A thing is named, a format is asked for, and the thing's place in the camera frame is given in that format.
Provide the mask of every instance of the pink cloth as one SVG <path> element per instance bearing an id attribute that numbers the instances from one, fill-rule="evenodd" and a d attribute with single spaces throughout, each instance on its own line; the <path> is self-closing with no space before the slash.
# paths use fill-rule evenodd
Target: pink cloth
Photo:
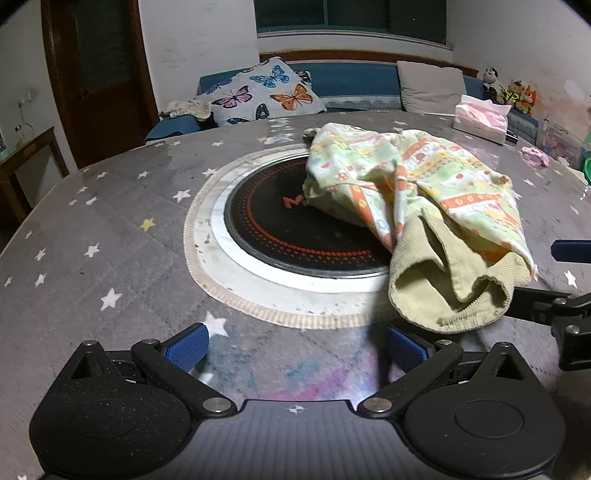
<path id="1" fill-rule="evenodd" d="M 527 160 L 539 161 L 543 167 L 550 165 L 549 156 L 535 147 L 522 147 L 521 153 L 523 153 Z"/>

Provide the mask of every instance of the window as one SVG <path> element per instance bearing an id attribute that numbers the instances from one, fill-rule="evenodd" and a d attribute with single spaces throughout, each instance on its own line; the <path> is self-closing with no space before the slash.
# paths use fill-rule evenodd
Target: window
<path id="1" fill-rule="evenodd" d="M 444 44 L 446 0 L 255 0 L 259 32 L 369 30 Z"/>

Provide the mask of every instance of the butterfly pillow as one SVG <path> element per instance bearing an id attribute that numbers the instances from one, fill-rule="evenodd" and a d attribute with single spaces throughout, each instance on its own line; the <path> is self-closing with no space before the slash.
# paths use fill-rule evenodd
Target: butterfly pillow
<path id="1" fill-rule="evenodd" d="M 279 57 L 243 70 L 200 95 L 211 102 L 213 118 L 221 127 L 265 118 L 326 112 L 322 100 L 301 73 Z"/>

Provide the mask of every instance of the plastic container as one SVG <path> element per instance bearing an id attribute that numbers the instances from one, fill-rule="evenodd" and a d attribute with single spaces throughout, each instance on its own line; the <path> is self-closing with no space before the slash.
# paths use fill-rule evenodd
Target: plastic container
<path id="1" fill-rule="evenodd" d="M 591 150 L 581 138 L 548 119 L 538 125 L 535 146 L 555 159 L 563 157 L 570 168 L 579 171 L 583 171 L 583 162 Z"/>

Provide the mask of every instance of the butterfly print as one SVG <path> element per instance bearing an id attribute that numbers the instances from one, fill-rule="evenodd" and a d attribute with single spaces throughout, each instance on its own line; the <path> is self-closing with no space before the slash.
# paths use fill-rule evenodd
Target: butterfly print
<path id="1" fill-rule="evenodd" d="M 230 90 L 230 95 L 222 97 L 212 102 L 213 105 L 221 105 L 223 108 L 234 108 L 239 103 L 246 103 L 252 100 L 252 95 L 248 93 L 248 85 L 245 85 L 236 92 L 236 95 Z"/>
<path id="2" fill-rule="evenodd" d="M 303 102 L 312 103 L 314 101 L 314 98 L 312 97 L 312 95 L 308 93 L 306 87 L 300 84 L 297 84 L 295 86 L 295 91 L 293 95 L 279 94 L 269 96 L 276 102 L 281 102 L 281 106 L 285 110 L 290 111 L 295 110 L 297 106 L 301 105 Z"/>
<path id="3" fill-rule="evenodd" d="M 297 76 L 301 78 L 301 81 L 307 83 L 308 85 L 312 85 L 312 78 L 310 78 L 310 72 L 302 71 L 296 72 Z"/>
<path id="4" fill-rule="evenodd" d="M 275 82 L 288 83 L 290 81 L 290 78 L 285 75 L 279 65 L 273 67 L 271 75 L 253 75 L 249 78 L 257 83 L 262 83 L 267 88 L 275 88 Z"/>
<path id="5" fill-rule="evenodd" d="M 256 107 L 255 120 L 262 120 L 264 118 L 269 118 L 269 109 L 267 108 L 267 106 L 264 103 L 262 103 L 258 107 Z M 231 125 L 244 124 L 246 122 L 251 122 L 251 121 L 252 120 L 249 120 L 248 118 L 241 118 L 241 117 L 229 118 L 227 120 L 227 122 Z"/>
<path id="6" fill-rule="evenodd" d="M 223 87 L 224 85 L 230 85 L 232 83 L 232 79 L 228 78 L 226 80 L 222 80 L 221 82 L 217 82 L 215 85 L 211 86 L 210 88 L 208 88 L 207 90 L 205 90 L 205 94 L 209 94 L 209 93 L 213 93 L 215 92 L 218 88 Z"/>

